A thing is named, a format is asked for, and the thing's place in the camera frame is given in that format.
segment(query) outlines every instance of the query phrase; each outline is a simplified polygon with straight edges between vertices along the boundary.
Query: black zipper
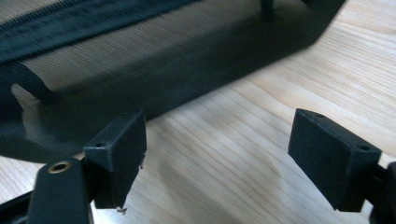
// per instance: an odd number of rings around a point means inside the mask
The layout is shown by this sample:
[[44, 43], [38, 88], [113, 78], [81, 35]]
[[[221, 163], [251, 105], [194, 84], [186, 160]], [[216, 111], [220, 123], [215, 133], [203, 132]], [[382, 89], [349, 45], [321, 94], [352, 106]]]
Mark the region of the black zipper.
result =
[[26, 60], [199, 0], [64, 0], [0, 25], [0, 64]]

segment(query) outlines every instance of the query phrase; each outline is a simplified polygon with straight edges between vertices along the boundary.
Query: brass grommet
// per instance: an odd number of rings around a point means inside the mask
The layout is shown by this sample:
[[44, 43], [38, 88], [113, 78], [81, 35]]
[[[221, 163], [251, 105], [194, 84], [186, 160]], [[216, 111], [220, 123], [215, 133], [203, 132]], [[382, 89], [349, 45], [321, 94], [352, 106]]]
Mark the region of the brass grommet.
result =
[[51, 167], [49, 168], [49, 173], [56, 175], [63, 171], [68, 170], [71, 166], [72, 166], [72, 163], [70, 163], [70, 161], [60, 161], [60, 162], [57, 162], [57, 163], [51, 165]]

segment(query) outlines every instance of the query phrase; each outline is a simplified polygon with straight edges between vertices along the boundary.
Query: wooden table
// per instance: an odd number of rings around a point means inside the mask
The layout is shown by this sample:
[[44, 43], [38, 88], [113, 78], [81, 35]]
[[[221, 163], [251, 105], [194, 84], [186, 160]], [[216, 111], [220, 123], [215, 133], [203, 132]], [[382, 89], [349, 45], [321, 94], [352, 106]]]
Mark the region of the wooden table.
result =
[[[125, 215], [95, 223], [367, 223], [332, 207], [288, 155], [295, 108], [317, 111], [396, 158], [396, 2], [349, 0], [310, 49], [148, 123]], [[0, 158], [0, 203], [40, 164]]]

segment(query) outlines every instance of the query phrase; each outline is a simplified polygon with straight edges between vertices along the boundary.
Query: black plastic bracket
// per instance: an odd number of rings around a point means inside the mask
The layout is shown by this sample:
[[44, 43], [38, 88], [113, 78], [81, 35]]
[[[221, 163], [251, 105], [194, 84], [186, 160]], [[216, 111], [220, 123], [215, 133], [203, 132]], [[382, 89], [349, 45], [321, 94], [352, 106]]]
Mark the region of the black plastic bracket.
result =
[[146, 155], [145, 114], [122, 114], [84, 147], [85, 158], [49, 163], [35, 189], [0, 204], [3, 223], [91, 224], [90, 201], [97, 208], [123, 208]]
[[359, 212], [367, 199], [374, 206], [372, 223], [395, 222], [396, 163], [382, 168], [381, 153], [323, 115], [295, 113], [289, 154], [334, 210]]

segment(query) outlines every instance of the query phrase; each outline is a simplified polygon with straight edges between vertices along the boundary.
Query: small hole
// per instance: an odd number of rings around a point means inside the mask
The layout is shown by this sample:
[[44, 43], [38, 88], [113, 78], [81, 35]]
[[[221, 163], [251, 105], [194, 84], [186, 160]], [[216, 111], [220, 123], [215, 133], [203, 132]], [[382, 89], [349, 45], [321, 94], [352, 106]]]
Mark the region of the small hole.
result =
[[104, 147], [106, 145], [106, 142], [100, 142], [96, 144], [96, 147]]
[[49, 173], [54, 175], [59, 174], [69, 169], [70, 166], [72, 166], [72, 164], [69, 161], [60, 161], [58, 163], [51, 165], [51, 167], [49, 168]]
[[56, 166], [53, 167], [54, 171], [60, 171], [62, 169], [66, 168], [66, 164], [58, 164]]
[[360, 148], [361, 150], [365, 150], [365, 151], [367, 151], [368, 149], [370, 149], [370, 148], [367, 147], [367, 146], [358, 146], [358, 148]]

